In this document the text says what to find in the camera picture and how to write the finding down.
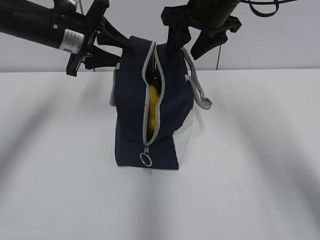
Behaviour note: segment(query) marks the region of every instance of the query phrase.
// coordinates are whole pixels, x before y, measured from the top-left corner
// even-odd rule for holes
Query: gray strap
[[[181,50],[183,51],[184,58],[185,58],[186,62],[188,63],[190,70],[191,70],[191,76],[186,75],[185,79],[191,83],[194,101],[196,102],[196,104],[198,104],[198,106],[200,108],[202,108],[204,110],[209,110],[209,109],[211,109],[213,103],[212,103],[212,101],[210,101],[209,98],[207,98],[205,96],[204,90],[202,89],[202,87],[199,83],[199,80],[198,80],[195,65],[192,62],[187,50],[184,47],[181,48]]]
[[[120,68],[120,63],[118,63],[114,70],[113,70],[113,84],[112,84],[112,91],[111,91],[111,96],[110,96],[110,101],[109,104],[112,107],[116,106],[116,100],[115,100],[115,85],[116,85],[116,77],[117,77],[117,71]]]

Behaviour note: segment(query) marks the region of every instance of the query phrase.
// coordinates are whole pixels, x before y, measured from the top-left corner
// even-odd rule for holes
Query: yellow object
[[[156,125],[157,125],[157,118],[156,118],[156,106],[159,100],[159,93],[155,86],[150,85],[150,103],[149,103],[149,116],[148,116],[148,132],[147,138],[148,141],[152,138]]]

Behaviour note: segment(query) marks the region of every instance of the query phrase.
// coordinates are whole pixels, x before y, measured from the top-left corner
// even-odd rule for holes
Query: navy blue bag
[[[212,102],[204,96],[184,48],[168,59],[165,44],[157,46],[155,42],[134,36],[130,40],[133,49],[123,50],[114,70],[110,99],[117,110],[116,162],[118,166],[178,170],[193,125],[194,99],[206,110]],[[152,58],[161,76],[161,93],[155,108],[155,130],[148,140],[150,86],[146,70]]]

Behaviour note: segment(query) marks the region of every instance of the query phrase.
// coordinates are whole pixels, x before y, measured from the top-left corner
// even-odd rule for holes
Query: gray zipper trim
[[[160,77],[161,77],[161,94],[160,94],[159,100],[155,106],[155,109],[156,109],[156,112],[155,112],[156,128],[154,130],[152,138],[150,139],[150,141],[148,143],[149,145],[152,144],[156,140],[156,137],[158,136],[158,133],[160,130],[160,122],[161,122],[160,121],[160,105],[161,105],[162,100],[164,99],[165,88],[166,88],[165,75],[164,75],[164,72],[162,70],[162,67],[161,67],[161,64],[159,61],[157,46],[154,48],[153,54],[154,54],[155,62],[156,62],[156,65],[159,69],[159,73],[160,73]]]
[[[156,42],[153,41],[151,43],[149,52],[146,56],[146,59],[143,64],[142,68],[142,79],[145,83],[145,101],[144,101],[144,112],[143,112],[143,123],[142,123],[142,140],[143,144],[147,145],[147,131],[148,131],[148,115],[149,115],[149,103],[150,103],[150,87],[146,79],[146,71],[147,71],[147,66],[150,61],[150,58],[152,54],[154,53],[154,49],[156,46]]]

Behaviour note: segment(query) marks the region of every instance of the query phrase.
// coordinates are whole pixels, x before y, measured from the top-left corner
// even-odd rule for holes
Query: white wall
[[[85,11],[92,0],[82,0]],[[52,7],[51,0],[34,0]],[[165,6],[184,5],[187,0],[110,0],[108,20],[125,36],[135,35],[164,43],[167,27],[161,22]],[[280,5],[276,16],[255,16],[247,4],[234,11],[243,26],[228,33],[222,47],[220,68],[231,69],[300,69],[320,68],[320,1],[296,1]],[[268,12],[272,7],[263,7]],[[199,31],[192,29],[193,40]],[[0,72],[65,71],[69,54],[37,43],[0,34]],[[201,70],[215,69],[218,50],[214,49],[195,62]]]

